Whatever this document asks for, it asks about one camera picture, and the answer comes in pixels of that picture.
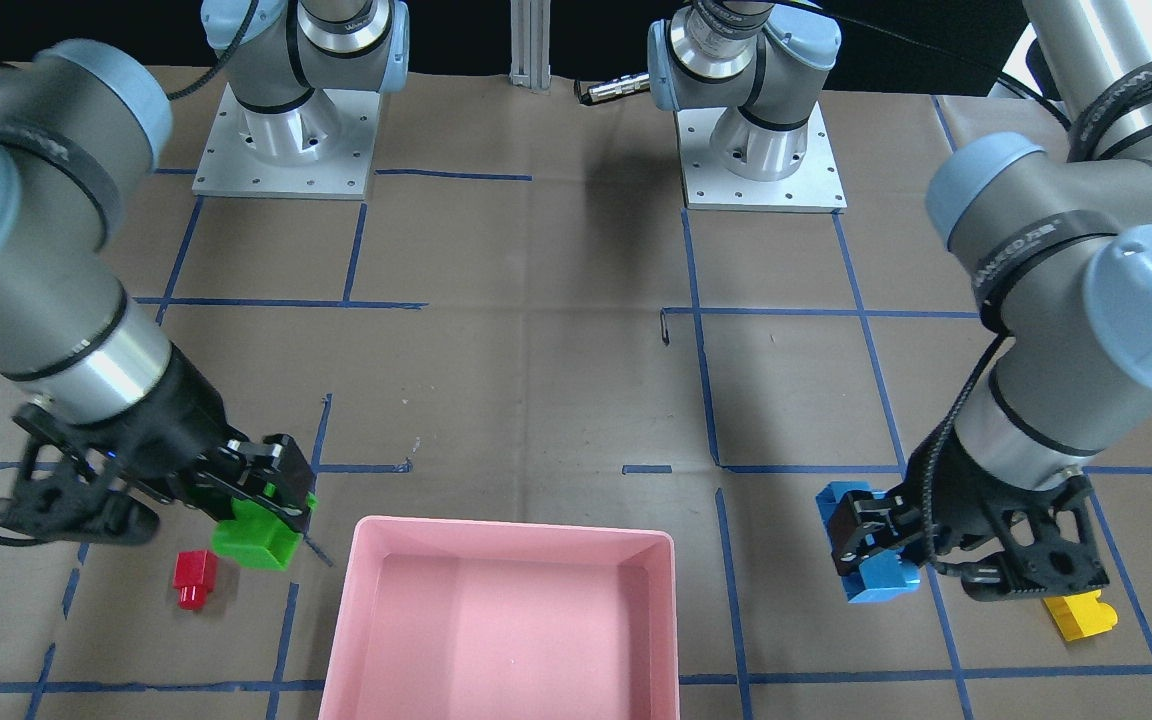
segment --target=white mounting plate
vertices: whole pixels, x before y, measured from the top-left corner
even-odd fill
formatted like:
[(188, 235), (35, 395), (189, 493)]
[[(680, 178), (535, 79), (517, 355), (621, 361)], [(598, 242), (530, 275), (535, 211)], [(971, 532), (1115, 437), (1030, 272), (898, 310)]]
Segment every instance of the white mounting plate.
[(380, 96), (361, 90), (328, 90), (326, 94), (338, 106), (344, 128), (334, 154), (306, 165), (274, 165), (257, 158), (238, 135), (242, 106), (233, 91), (225, 88), (207, 145), (198, 160), (194, 194), (365, 200), (376, 128), (380, 122)]
[(681, 109), (679, 158), (685, 204), (694, 210), (760, 210), (771, 213), (832, 213), (847, 206), (833, 146), (820, 106), (808, 120), (808, 149), (796, 172), (782, 181), (759, 182), (737, 176), (708, 149), (708, 136), (723, 108)]

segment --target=red toy block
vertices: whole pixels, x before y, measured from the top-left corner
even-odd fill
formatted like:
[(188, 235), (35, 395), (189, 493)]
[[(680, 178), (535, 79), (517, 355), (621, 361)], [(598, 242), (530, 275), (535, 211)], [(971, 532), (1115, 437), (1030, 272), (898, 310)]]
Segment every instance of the red toy block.
[(189, 550), (177, 554), (177, 569), (172, 586), (180, 591), (182, 611), (202, 611), (207, 593), (217, 589), (217, 564), (220, 559), (210, 550)]

